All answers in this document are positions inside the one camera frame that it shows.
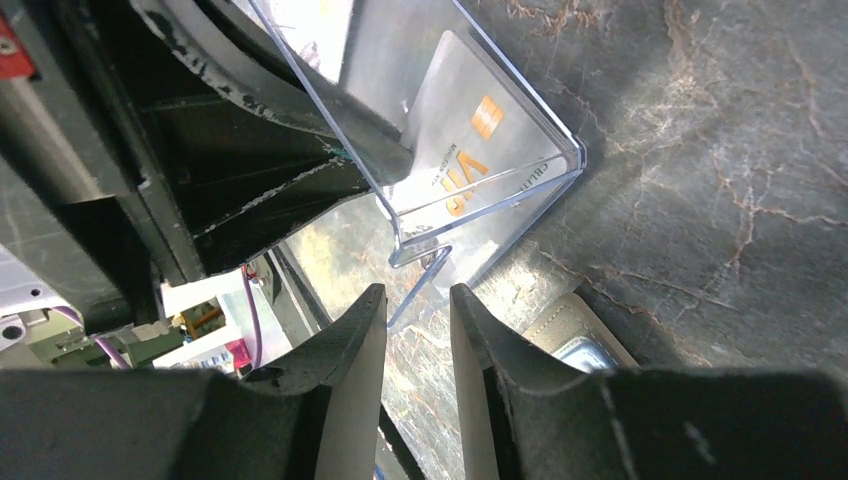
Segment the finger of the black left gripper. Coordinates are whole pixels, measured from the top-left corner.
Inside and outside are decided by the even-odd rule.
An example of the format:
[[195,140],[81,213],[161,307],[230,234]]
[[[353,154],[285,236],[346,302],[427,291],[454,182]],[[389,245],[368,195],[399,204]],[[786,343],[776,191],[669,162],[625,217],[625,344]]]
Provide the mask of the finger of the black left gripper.
[[399,132],[279,47],[250,4],[130,1],[127,90],[207,274],[406,178]]

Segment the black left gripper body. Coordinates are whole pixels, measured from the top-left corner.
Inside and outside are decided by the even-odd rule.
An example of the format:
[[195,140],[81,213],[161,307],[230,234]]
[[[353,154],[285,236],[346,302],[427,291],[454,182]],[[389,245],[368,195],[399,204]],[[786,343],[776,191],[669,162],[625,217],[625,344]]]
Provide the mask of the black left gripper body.
[[128,1],[1,5],[1,311],[88,332],[161,320],[202,274],[127,90]]

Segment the clear plastic card sleeve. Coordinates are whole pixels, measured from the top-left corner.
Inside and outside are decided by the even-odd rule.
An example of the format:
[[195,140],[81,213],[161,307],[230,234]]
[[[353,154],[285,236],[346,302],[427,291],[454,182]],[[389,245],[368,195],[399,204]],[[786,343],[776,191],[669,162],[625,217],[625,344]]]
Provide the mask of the clear plastic card sleeve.
[[273,47],[373,188],[389,264],[472,284],[574,183],[584,144],[457,1],[252,1]]

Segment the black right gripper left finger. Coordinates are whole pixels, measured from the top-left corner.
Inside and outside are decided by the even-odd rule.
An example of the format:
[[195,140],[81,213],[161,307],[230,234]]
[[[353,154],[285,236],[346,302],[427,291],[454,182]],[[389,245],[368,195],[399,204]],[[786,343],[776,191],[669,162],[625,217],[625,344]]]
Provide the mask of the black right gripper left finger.
[[216,370],[6,370],[5,479],[369,479],[387,295],[237,380]]

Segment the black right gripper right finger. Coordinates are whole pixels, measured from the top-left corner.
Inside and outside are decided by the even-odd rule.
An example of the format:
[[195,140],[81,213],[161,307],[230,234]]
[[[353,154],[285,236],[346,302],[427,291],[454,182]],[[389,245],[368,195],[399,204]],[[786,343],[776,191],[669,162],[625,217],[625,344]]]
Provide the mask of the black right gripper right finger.
[[470,479],[843,479],[845,387],[816,371],[581,372],[450,291]]

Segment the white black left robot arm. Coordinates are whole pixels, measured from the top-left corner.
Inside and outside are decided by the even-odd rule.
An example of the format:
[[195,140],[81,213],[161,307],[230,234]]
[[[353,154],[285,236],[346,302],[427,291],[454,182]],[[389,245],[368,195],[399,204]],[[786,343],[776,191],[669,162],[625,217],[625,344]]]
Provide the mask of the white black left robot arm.
[[339,137],[235,1],[1,5],[1,311],[88,334],[159,320],[162,282],[229,272],[370,187],[398,134],[338,88]]

